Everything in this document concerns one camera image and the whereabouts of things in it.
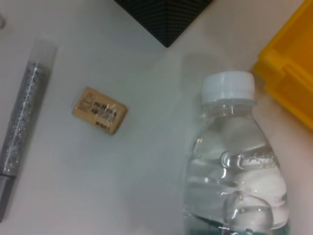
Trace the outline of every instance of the plastic bottle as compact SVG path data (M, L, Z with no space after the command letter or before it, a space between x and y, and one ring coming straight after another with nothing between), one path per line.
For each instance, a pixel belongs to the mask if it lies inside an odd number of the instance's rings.
M206 78L206 125L189 160L188 235L287 235L287 190L270 143L252 116L254 78L229 71Z

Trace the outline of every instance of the yellow container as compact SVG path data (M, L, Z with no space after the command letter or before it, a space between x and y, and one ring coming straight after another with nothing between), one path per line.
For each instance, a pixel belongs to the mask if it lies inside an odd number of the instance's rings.
M305 0L260 53L265 90L313 129L313 0Z

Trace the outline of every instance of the glitter pen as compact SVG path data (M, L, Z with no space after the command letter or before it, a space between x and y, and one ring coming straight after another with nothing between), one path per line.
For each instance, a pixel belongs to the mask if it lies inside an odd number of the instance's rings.
M46 40L34 43L0 152L0 222L9 202L29 133L44 98L57 47Z

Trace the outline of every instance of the white surface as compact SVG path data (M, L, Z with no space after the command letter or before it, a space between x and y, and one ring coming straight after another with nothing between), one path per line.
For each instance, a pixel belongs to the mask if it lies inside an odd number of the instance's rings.
M249 70L301 1L216 0L166 49L113 0L0 0L0 142L34 39L59 45L0 234L182 234L201 79ZM311 234L312 132L257 84L255 114L287 179L292 234ZM71 114L85 86L129 107L116 135Z
M245 71L218 72L202 83L202 104L220 99L254 99L254 77Z

